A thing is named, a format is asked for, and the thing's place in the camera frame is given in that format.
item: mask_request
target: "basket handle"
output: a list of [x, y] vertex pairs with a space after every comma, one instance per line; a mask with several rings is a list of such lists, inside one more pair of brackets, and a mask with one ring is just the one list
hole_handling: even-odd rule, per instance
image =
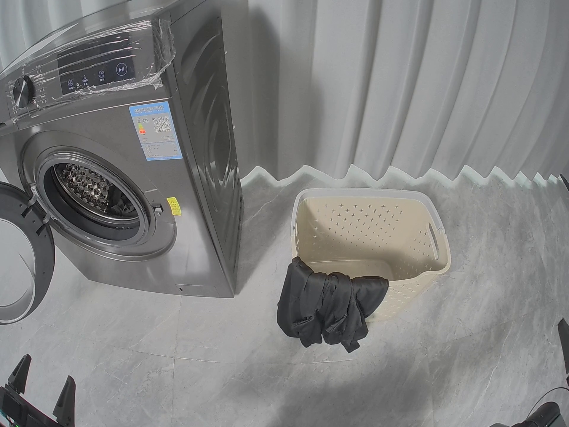
[[431, 248], [435, 254], [435, 260], [437, 260], [439, 259], [439, 244], [437, 243], [437, 237], [435, 236], [435, 231], [432, 229], [431, 223], [427, 223], [427, 232], [431, 239]]

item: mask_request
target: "qr code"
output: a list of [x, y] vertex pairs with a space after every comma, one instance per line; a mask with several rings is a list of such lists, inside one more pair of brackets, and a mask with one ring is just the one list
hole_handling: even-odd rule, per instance
[[152, 122], [154, 124], [154, 131], [157, 133], [171, 132], [172, 126], [170, 125], [170, 119], [168, 116], [153, 118]]

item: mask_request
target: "open door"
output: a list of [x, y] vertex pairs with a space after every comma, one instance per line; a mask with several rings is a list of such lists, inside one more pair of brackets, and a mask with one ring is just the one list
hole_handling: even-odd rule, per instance
[[46, 213], [21, 189], [0, 182], [0, 324], [20, 321], [46, 295], [55, 245]]

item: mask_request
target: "curtain fold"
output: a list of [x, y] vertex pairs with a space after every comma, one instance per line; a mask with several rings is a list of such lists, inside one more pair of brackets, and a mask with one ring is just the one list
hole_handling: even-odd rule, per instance
[[[0, 0], [0, 66], [123, 0]], [[569, 0], [222, 0], [241, 174], [569, 174]]]

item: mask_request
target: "gray marble floor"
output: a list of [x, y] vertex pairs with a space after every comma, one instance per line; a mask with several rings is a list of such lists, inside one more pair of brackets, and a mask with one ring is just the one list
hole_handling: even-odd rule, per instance
[[[361, 347], [303, 348], [278, 328], [290, 216], [307, 187], [414, 189], [435, 203], [452, 266]], [[305, 168], [244, 181], [235, 299], [144, 293], [85, 279], [61, 254], [44, 303], [0, 327], [0, 379], [32, 355], [26, 396], [51, 413], [77, 382], [83, 426], [489, 426], [515, 423], [565, 379], [557, 323], [569, 319], [569, 192], [561, 181], [448, 181]], [[569, 394], [556, 391], [569, 418]]]

